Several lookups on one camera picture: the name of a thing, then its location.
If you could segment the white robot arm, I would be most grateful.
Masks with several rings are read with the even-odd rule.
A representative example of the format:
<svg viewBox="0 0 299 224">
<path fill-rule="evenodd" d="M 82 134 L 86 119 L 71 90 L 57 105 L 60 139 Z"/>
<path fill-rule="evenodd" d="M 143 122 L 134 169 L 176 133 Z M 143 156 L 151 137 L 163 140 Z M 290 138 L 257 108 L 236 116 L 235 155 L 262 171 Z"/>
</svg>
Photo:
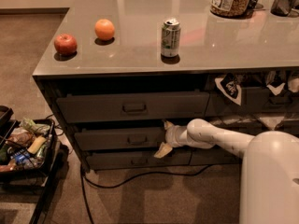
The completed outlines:
<svg viewBox="0 0 299 224">
<path fill-rule="evenodd" d="M 268 131 L 257 135 L 216 127 L 203 119 L 186 126 L 164 122 L 162 158 L 175 147 L 217 145 L 242 160 L 240 224 L 299 224 L 299 138 Z"/>
</svg>

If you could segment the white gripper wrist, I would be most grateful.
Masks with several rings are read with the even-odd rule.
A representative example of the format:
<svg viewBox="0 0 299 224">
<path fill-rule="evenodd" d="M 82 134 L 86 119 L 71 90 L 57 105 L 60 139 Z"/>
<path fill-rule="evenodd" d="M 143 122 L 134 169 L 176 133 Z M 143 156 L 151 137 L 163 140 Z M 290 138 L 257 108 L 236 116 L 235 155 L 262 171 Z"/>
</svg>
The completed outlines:
<svg viewBox="0 0 299 224">
<path fill-rule="evenodd" d="M 173 147 L 183 147 L 188 144 L 187 128 L 185 126 L 174 125 L 172 122 L 164 121 L 165 141 L 161 143 L 158 151 L 154 154 L 154 157 L 161 159 L 169 154 Z"/>
</svg>

